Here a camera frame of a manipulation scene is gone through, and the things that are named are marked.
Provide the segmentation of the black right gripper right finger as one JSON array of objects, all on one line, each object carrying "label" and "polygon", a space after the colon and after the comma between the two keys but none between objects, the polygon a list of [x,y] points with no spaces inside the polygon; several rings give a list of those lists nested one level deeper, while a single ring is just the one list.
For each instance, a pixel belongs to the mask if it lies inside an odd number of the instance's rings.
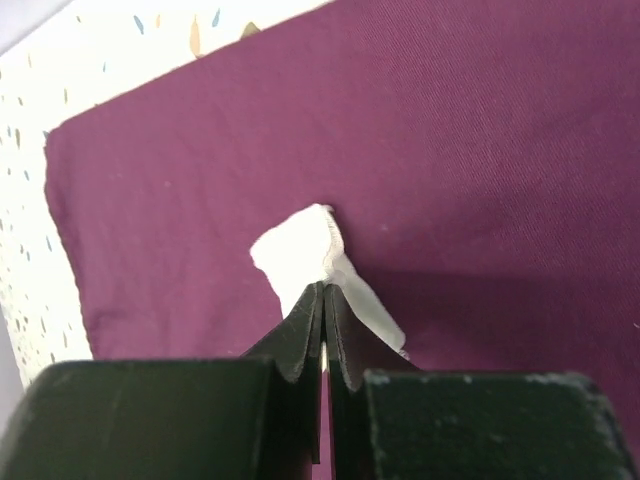
[{"label": "black right gripper right finger", "polygon": [[324,293],[337,479],[635,479],[608,399],[573,372],[412,365]]}]

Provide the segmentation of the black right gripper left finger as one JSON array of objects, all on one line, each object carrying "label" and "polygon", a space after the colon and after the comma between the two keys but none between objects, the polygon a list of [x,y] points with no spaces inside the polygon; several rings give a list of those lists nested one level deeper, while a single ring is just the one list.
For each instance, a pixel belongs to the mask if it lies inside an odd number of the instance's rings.
[{"label": "black right gripper left finger", "polygon": [[27,389],[5,479],[308,479],[320,456],[323,289],[244,355],[75,361]]}]

